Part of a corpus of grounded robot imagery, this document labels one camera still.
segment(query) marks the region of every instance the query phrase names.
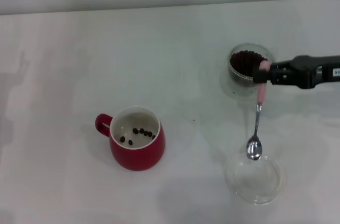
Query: metal spoon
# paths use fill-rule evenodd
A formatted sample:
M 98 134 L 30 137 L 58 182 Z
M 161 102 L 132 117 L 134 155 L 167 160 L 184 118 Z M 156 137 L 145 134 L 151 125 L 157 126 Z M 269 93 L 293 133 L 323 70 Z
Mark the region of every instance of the metal spoon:
M 261 114 L 262 104 L 258 103 L 256 106 L 256 121 L 255 121 L 255 131 L 253 136 L 248 140 L 246 144 L 246 156 L 251 160 L 258 160 L 262 155 L 262 144 L 257 136 L 257 130 L 259 128 L 260 114 Z
M 268 61 L 262 61 L 260 64 L 260 69 L 269 70 L 270 63 Z M 256 106 L 256 120 L 255 120 L 255 131 L 253 136 L 246 143 L 246 156 L 251 160 L 258 160 L 262 155 L 262 144 L 257 136 L 257 130 L 259 128 L 260 114 L 262 109 L 262 104 L 265 102 L 266 95 L 266 84 L 262 83 L 259 85 L 257 93 L 257 106 Z

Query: table surface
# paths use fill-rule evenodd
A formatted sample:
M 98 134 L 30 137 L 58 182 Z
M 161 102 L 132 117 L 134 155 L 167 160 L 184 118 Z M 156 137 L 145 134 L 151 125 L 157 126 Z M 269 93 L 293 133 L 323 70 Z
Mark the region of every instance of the table surface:
M 269 85 L 259 136 L 283 193 L 244 202 L 224 167 L 253 132 L 256 100 L 221 76 L 236 45 L 276 60 L 339 54 L 340 0 L 0 16 L 0 223 L 338 223 L 340 84 Z M 128 171 L 94 126 L 148 106 L 166 151 Z

